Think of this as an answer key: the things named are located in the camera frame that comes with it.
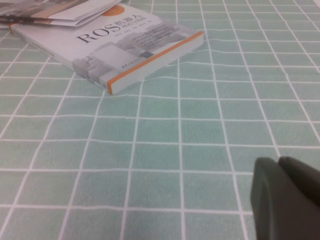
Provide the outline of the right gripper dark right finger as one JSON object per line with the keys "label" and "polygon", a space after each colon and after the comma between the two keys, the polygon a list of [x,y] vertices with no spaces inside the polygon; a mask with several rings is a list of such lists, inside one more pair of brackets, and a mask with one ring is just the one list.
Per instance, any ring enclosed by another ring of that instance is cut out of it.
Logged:
{"label": "right gripper dark right finger", "polygon": [[282,156],[278,164],[294,185],[310,200],[320,199],[320,171],[293,157]]}

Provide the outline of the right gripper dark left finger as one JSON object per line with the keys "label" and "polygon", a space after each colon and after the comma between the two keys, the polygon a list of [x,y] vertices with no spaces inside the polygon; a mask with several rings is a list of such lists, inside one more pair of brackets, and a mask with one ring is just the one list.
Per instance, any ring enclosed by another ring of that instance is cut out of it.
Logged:
{"label": "right gripper dark left finger", "polygon": [[256,239],[318,240],[320,200],[304,196],[278,161],[259,157],[254,164],[250,202]]}

